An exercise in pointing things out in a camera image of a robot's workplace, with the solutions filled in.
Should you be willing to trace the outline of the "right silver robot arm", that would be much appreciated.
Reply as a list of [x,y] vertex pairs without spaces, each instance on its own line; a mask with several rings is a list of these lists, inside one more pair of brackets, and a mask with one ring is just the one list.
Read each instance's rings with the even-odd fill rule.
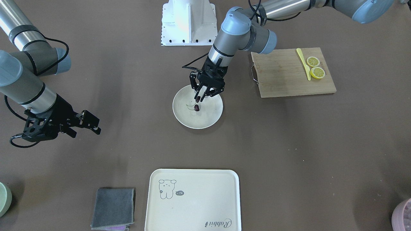
[[23,132],[12,137],[38,143],[58,133],[76,136],[73,127],[100,134],[99,119],[87,110],[77,113],[71,104],[49,88],[40,76],[67,72],[68,48],[53,48],[13,0],[2,0],[1,28],[19,52],[1,51],[1,93],[25,108]]

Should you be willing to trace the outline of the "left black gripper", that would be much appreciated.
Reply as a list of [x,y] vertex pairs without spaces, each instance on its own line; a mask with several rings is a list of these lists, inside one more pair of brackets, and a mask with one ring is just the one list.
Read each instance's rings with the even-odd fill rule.
[[218,58],[214,64],[209,58],[206,59],[201,70],[190,73],[191,88],[196,91],[195,101],[203,102],[204,98],[214,97],[224,91],[224,76],[228,67],[222,67],[223,58]]

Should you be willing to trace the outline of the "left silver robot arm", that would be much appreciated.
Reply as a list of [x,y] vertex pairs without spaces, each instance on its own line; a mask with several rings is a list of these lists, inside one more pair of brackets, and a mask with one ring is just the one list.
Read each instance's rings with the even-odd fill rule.
[[361,24],[373,22],[392,5],[392,0],[269,0],[250,4],[249,8],[232,7],[226,13],[220,31],[201,69],[191,67],[190,84],[196,102],[224,91],[224,76],[237,51],[271,53],[276,34],[263,26],[267,21],[285,21],[311,8],[329,6]]

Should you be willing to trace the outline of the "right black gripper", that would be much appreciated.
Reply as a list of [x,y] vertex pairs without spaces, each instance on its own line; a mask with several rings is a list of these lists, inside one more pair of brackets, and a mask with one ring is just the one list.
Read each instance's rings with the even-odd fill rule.
[[69,123],[73,123],[77,119],[77,127],[89,129],[96,135],[101,133],[101,128],[98,127],[100,122],[98,117],[87,110],[77,114],[71,104],[65,101],[59,94],[56,95],[56,102],[50,109],[39,114],[33,114],[33,117],[49,118],[50,123],[57,127],[58,133],[65,133],[72,138],[75,138],[77,133],[70,128]]

